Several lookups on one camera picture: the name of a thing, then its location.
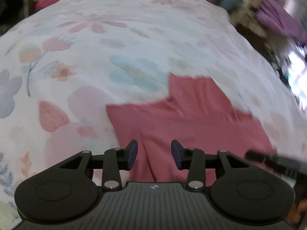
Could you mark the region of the pink turtleneck shirt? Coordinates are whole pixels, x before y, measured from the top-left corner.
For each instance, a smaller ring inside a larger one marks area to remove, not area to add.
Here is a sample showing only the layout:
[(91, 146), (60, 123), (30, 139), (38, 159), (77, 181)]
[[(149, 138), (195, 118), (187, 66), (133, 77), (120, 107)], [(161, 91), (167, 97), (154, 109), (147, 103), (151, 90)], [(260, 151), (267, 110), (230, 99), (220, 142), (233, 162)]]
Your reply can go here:
[(130, 179), (185, 181), (171, 154), (171, 142), (207, 154), (228, 150), (243, 157), (250, 149), (275, 153), (261, 123), (240, 111), (209, 77), (169, 76), (169, 97), (147, 104), (108, 105), (107, 115), (121, 147), (138, 142)]

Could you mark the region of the floral white bedspread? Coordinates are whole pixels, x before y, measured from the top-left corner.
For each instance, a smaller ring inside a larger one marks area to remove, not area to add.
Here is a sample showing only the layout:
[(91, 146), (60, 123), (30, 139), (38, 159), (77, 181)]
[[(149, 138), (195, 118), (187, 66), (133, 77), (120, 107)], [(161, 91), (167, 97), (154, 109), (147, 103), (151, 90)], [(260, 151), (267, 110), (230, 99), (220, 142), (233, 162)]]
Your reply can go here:
[(1, 229), (16, 187), (80, 150), (118, 146), (109, 103), (168, 95), (168, 75), (211, 76), (284, 155), (306, 158), (306, 116), (271, 65), (206, 0), (60, 0), (1, 37)]

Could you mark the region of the purple folded comforter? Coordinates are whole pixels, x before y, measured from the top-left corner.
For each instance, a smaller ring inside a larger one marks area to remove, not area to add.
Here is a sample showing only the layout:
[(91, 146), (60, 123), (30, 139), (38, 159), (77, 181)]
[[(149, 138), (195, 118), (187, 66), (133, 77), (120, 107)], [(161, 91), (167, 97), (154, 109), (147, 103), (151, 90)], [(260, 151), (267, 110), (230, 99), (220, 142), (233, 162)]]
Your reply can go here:
[(292, 38), (300, 46), (306, 44), (306, 30), (275, 0), (261, 0), (255, 13), (257, 21), (275, 33)]

